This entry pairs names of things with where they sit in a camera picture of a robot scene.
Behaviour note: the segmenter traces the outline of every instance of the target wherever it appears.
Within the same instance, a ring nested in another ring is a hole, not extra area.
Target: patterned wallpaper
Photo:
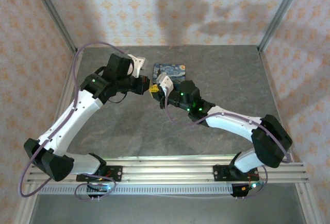
[[[52,0],[76,46],[259,44],[282,0]]]
[[[294,0],[264,60],[275,101],[330,220],[330,0]]]
[[[0,223],[13,223],[23,144],[51,125],[71,54],[40,0],[0,0]]]

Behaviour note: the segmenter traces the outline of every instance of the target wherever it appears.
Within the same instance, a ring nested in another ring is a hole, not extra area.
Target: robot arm
[[[290,136],[274,116],[267,114],[263,118],[250,117],[227,111],[203,100],[193,81],[183,81],[179,89],[174,89],[171,79],[163,73],[158,76],[157,84],[150,88],[150,93],[160,102],[162,109],[171,104],[187,110],[190,119],[200,125],[224,129],[252,142],[254,148],[238,153],[229,165],[230,173],[235,178],[240,178],[242,174],[258,166],[279,166],[284,153],[272,137],[286,151],[292,144]]]
[[[84,123],[117,92],[143,94],[150,80],[140,76],[140,70],[146,65],[144,58],[114,53],[108,65],[87,76],[80,86],[77,105],[72,102],[60,118],[38,140],[28,139],[24,148],[31,158],[54,130],[58,130],[42,148],[34,164],[53,180],[60,181],[68,174],[103,175],[106,163],[95,154],[67,153],[68,146]],[[61,127],[68,113],[75,109],[70,119]]]

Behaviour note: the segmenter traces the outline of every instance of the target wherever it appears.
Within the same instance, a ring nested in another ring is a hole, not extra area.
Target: wallpaper
[[[23,144],[52,124],[71,53],[40,0],[0,0],[0,223],[13,223]]]
[[[280,116],[295,154],[312,176],[324,221],[330,220],[329,1],[294,0],[264,60]]]
[[[282,0],[52,0],[76,46],[259,44]]]

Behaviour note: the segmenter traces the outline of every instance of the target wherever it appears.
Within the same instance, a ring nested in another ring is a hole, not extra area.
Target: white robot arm
[[[149,91],[160,102],[162,109],[167,110],[167,105],[171,104],[187,110],[195,124],[224,129],[253,143],[254,148],[238,153],[230,163],[230,174],[234,178],[239,179],[251,169],[262,165],[276,168],[284,156],[290,160],[287,151],[292,145],[292,139],[274,116],[267,114],[264,118],[250,117],[227,111],[203,100],[193,81],[183,81],[179,89],[174,89],[166,73],[159,75],[156,83]]]
[[[59,129],[46,143],[34,160],[34,164],[53,180],[60,181],[68,174],[102,175],[106,166],[104,160],[95,154],[67,153],[68,146],[84,123],[117,92],[143,94],[150,84],[140,76],[146,59],[133,55],[114,53],[108,65],[87,76],[80,86],[77,105],[72,102],[60,118],[38,140],[28,139],[24,148],[31,158],[41,144],[48,140],[54,130]],[[63,120],[75,109],[70,119],[62,126]]]

